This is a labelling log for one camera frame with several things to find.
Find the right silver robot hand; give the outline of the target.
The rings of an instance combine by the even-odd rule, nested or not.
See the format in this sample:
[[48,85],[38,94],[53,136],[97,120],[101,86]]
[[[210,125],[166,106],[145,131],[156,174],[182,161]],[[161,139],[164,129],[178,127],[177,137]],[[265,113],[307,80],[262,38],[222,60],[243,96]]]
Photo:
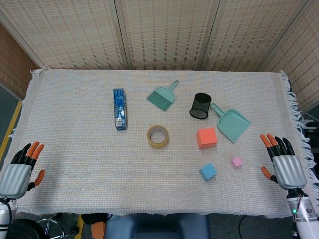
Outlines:
[[306,176],[299,158],[296,156],[291,143],[286,138],[279,138],[271,134],[260,135],[270,157],[274,174],[264,166],[262,174],[284,190],[301,190],[306,184]]

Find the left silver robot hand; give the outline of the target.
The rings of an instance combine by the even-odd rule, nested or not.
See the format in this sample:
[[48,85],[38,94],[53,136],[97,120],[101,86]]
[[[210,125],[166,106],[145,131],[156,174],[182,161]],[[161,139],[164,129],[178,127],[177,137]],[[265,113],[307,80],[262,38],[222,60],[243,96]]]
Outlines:
[[19,199],[27,191],[37,187],[43,180],[45,170],[40,170],[37,178],[31,181],[31,175],[44,144],[38,141],[27,144],[18,151],[10,164],[4,170],[0,179],[0,197],[5,199]]

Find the blue foam cube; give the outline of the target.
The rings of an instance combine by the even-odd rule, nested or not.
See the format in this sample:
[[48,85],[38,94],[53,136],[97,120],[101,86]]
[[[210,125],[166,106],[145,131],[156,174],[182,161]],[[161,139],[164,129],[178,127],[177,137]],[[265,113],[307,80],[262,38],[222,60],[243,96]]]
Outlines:
[[217,170],[213,164],[208,163],[199,170],[199,173],[204,181],[208,181],[217,174]]

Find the orange foam cube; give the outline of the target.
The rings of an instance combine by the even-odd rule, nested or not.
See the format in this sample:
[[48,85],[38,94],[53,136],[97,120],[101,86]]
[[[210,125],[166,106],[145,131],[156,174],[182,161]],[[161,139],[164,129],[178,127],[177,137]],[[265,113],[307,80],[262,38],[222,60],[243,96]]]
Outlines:
[[196,141],[199,149],[211,148],[217,145],[215,128],[201,128],[196,133]]

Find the teal hand brush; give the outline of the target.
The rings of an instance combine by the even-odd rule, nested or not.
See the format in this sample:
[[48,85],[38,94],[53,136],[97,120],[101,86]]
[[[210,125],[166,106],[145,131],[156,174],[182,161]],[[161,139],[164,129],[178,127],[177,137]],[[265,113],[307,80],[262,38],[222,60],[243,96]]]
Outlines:
[[148,97],[147,100],[153,105],[157,106],[162,111],[166,112],[169,107],[175,102],[175,94],[172,92],[179,84],[176,80],[169,88],[156,88]]

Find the black ribbed robot cover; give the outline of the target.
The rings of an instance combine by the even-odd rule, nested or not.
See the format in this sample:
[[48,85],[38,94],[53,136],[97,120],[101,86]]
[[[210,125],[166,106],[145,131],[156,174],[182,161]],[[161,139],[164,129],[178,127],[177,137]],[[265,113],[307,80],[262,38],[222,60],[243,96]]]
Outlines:
[[44,229],[36,221],[16,219],[8,225],[0,225],[0,239],[49,239]]

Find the teal dustpan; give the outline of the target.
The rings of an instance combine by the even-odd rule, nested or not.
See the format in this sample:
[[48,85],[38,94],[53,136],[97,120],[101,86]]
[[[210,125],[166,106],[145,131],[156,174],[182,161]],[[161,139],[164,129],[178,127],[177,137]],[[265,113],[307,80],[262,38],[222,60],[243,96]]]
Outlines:
[[248,129],[251,122],[235,109],[224,112],[218,105],[211,103],[210,107],[220,119],[217,128],[232,142],[236,143],[240,136]]

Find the white woven fringed tablecloth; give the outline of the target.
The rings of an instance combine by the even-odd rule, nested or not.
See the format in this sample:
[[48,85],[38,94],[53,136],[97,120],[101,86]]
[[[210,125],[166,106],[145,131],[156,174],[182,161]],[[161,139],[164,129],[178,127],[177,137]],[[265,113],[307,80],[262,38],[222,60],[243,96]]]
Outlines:
[[[147,100],[159,87],[175,102],[164,112]],[[113,90],[126,95],[127,129],[115,128]],[[251,122],[236,143],[217,133],[217,145],[199,149],[196,133],[217,126],[189,114],[196,93],[207,93],[222,110],[235,109]],[[26,144],[45,145],[34,167],[41,184],[18,201],[36,215],[59,212],[127,215],[211,213],[289,216],[287,192],[266,179],[272,163],[261,134],[287,138],[307,179],[305,192],[319,214],[313,157],[298,131],[296,100],[283,73],[218,71],[129,71],[39,69],[32,73],[5,164]],[[152,148],[147,132],[168,131],[165,147]],[[233,168],[240,157],[243,166]],[[199,170],[211,163],[217,174],[204,181]]]

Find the black fabric bundle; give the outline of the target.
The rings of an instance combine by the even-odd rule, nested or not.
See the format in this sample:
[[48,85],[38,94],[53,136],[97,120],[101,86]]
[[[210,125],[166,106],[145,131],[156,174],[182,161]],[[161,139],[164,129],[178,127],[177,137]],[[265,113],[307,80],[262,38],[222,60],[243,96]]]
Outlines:
[[106,222],[112,218],[112,214],[94,213],[94,214],[82,214],[81,218],[85,224],[92,225],[99,222]]

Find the orange box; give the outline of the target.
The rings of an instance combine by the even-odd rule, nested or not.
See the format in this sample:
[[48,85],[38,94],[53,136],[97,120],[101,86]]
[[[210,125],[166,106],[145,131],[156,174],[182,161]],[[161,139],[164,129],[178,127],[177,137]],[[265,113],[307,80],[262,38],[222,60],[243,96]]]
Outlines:
[[96,222],[91,225],[92,239],[104,239],[106,224],[105,222]]

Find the black mesh pen cup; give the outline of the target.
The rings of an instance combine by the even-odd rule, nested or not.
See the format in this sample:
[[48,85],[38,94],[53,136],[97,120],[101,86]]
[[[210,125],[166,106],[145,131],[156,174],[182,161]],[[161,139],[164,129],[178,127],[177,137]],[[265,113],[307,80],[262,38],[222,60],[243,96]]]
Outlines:
[[211,104],[211,96],[206,93],[197,93],[194,96],[190,115],[196,119],[204,120],[208,118],[208,111]]

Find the woven bamboo screen panel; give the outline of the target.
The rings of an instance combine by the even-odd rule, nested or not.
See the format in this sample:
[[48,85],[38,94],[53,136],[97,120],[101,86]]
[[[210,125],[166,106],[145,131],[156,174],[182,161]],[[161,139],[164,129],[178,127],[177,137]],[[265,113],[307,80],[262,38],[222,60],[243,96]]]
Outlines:
[[0,22],[40,68],[129,69],[117,0],[0,0]]
[[201,68],[256,71],[307,0],[218,0]]
[[132,70],[199,70],[220,0],[114,0]]
[[261,67],[280,70],[290,77],[300,111],[319,105],[319,0],[307,0]]

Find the brown woven screen panel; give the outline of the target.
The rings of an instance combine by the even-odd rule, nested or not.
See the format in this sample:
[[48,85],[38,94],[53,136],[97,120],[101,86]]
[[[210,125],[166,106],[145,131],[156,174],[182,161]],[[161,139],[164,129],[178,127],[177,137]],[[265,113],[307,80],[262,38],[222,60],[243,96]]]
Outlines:
[[32,79],[31,70],[36,69],[37,65],[0,24],[0,84],[24,99]]

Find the blue plastic wrapped package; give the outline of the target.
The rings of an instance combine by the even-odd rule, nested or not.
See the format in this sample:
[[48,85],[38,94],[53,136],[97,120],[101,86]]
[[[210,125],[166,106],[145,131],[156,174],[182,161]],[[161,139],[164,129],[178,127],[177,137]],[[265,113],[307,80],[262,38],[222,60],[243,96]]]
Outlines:
[[126,95],[123,88],[113,90],[115,128],[118,131],[127,129]]

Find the brown packing tape roll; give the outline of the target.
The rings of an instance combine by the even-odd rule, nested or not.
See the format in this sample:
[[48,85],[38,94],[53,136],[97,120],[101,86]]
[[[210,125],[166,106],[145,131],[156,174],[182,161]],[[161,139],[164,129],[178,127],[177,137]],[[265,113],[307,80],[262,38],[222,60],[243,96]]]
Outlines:
[[[151,137],[152,137],[152,134],[154,134],[155,132],[158,132],[158,131],[164,135],[164,140],[162,142],[156,143],[156,142],[152,141]],[[160,149],[160,148],[165,147],[168,143],[168,139],[169,139],[168,131],[162,125],[154,125],[154,126],[150,127],[148,132],[147,132],[148,144],[152,148]]]

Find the blue padded seat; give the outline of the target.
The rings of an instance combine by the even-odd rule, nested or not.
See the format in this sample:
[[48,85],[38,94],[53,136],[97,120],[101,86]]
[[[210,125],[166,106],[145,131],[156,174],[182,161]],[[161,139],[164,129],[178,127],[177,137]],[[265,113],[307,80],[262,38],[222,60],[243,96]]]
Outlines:
[[108,220],[104,239],[210,239],[210,229],[199,214],[130,214]]

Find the white metal bracket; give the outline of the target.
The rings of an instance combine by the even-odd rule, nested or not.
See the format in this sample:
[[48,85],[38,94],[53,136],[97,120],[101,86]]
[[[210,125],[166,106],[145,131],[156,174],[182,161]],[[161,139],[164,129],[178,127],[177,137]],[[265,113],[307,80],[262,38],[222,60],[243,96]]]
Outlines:
[[300,118],[300,123],[303,125],[303,129],[314,130],[317,128],[318,119],[308,113],[304,113]]

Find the chrome stool frame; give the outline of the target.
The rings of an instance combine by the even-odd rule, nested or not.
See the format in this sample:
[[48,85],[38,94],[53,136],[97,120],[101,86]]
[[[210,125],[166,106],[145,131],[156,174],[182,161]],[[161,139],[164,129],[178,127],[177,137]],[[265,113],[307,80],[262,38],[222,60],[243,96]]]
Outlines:
[[51,216],[47,219],[41,219],[37,223],[43,226],[45,239],[70,239],[79,233],[79,228],[77,226],[66,231],[61,222],[59,222],[55,216]]

